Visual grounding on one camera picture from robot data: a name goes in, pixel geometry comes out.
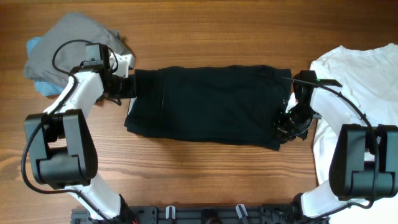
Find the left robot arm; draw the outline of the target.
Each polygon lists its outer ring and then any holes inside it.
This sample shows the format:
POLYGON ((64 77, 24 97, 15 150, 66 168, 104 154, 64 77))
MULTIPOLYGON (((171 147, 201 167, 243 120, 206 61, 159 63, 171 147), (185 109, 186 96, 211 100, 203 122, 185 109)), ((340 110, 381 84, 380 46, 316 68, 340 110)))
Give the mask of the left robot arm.
POLYGON ((98 173, 98 155, 86 123, 101 99, 121 104, 134 98, 133 54, 117 54, 101 43, 85 42, 83 61, 69 72, 68 84, 44 112, 24 121, 21 176, 31 190, 44 195, 70 194, 93 223, 138 223, 123 197, 98 173))

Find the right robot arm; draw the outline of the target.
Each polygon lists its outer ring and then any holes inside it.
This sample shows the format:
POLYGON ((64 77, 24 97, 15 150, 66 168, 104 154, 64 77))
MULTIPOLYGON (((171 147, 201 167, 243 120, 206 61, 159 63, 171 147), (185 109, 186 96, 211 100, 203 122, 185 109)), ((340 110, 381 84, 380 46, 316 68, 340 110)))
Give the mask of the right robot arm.
POLYGON ((371 208, 397 195, 397 126, 372 125, 365 113, 342 94, 336 80, 302 70, 290 79, 297 104, 275 123, 275 136, 305 138, 314 119, 323 118, 338 136, 328 180, 299 193, 274 211, 287 223, 326 223, 347 208, 371 208))

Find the black shorts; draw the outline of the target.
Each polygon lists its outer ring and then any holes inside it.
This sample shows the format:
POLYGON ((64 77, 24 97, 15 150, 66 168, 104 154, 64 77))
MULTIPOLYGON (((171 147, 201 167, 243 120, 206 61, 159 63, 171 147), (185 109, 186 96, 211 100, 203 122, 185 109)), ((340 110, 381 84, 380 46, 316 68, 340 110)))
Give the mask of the black shorts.
POLYGON ((267 65, 137 70, 125 119, 148 138, 253 145, 278 150, 274 123, 285 113, 291 72, 267 65))

